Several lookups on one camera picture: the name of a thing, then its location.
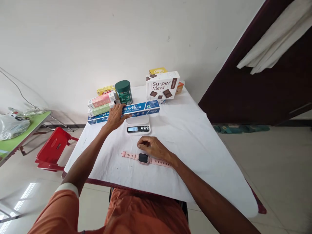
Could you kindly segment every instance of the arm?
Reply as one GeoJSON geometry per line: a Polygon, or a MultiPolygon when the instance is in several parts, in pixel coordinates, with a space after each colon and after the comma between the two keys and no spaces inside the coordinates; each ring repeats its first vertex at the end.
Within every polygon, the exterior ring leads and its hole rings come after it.
{"type": "Polygon", "coordinates": [[[125,104],[116,104],[110,110],[107,123],[102,127],[99,134],[95,137],[91,144],[78,157],[63,179],[62,184],[72,183],[77,187],[79,196],[87,178],[93,169],[94,163],[105,139],[113,130],[117,129],[125,119],[131,117],[131,115],[125,115],[120,118],[124,106],[125,104]]]}
{"type": "Polygon", "coordinates": [[[139,149],[172,165],[187,186],[199,208],[220,234],[260,234],[238,209],[192,172],[156,137],[144,136],[138,141],[137,146],[139,149]]]}

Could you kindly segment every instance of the digital kitchen scale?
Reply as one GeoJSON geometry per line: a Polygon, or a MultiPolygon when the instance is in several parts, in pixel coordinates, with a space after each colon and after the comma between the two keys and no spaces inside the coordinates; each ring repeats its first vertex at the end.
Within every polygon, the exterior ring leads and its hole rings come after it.
{"type": "Polygon", "coordinates": [[[148,135],[150,134],[150,118],[148,115],[141,115],[126,119],[127,133],[129,135],[148,135]]]}

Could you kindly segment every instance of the red plastic stool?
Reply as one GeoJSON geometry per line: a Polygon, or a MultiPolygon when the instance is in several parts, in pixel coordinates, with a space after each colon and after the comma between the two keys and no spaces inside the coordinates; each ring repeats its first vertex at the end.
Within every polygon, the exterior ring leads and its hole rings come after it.
{"type": "Polygon", "coordinates": [[[57,127],[45,145],[37,155],[38,168],[49,171],[63,171],[64,167],[58,165],[58,160],[65,149],[66,145],[70,145],[69,140],[78,141],[62,128],[57,127]]]}

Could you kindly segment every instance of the blue toothpaste box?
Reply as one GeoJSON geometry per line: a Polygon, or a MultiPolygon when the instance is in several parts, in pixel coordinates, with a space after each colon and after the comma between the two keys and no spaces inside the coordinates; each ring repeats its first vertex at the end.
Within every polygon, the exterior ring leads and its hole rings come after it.
{"type": "MultiPolygon", "coordinates": [[[[157,100],[152,100],[148,102],[142,102],[138,104],[132,104],[125,106],[123,109],[123,115],[130,114],[132,117],[154,114],[158,113],[160,109],[159,103],[157,100]]],[[[93,117],[88,117],[89,124],[95,124],[100,122],[105,122],[108,120],[109,112],[105,112],[103,114],[99,114],[93,117]]]]}

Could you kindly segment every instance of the cable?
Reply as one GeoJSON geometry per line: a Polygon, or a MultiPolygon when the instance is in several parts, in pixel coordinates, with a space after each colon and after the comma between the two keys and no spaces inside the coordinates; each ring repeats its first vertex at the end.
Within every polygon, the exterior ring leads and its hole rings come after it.
{"type": "MultiPolygon", "coordinates": [[[[5,75],[1,70],[0,70],[0,72],[6,77],[6,78],[8,78],[13,84],[15,84],[14,83],[14,81],[13,80],[11,80],[7,75],[5,75]]],[[[20,91],[20,94],[21,94],[21,96],[22,96],[22,98],[24,98],[24,96],[23,96],[23,94],[22,94],[22,91],[20,90],[20,88],[17,86],[17,84],[15,84],[15,86],[19,89],[19,91],[20,91]]],[[[35,110],[40,110],[38,107],[36,107],[35,105],[33,105],[33,104],[31,104],[34,108],[35,108],[35,110]]]]}

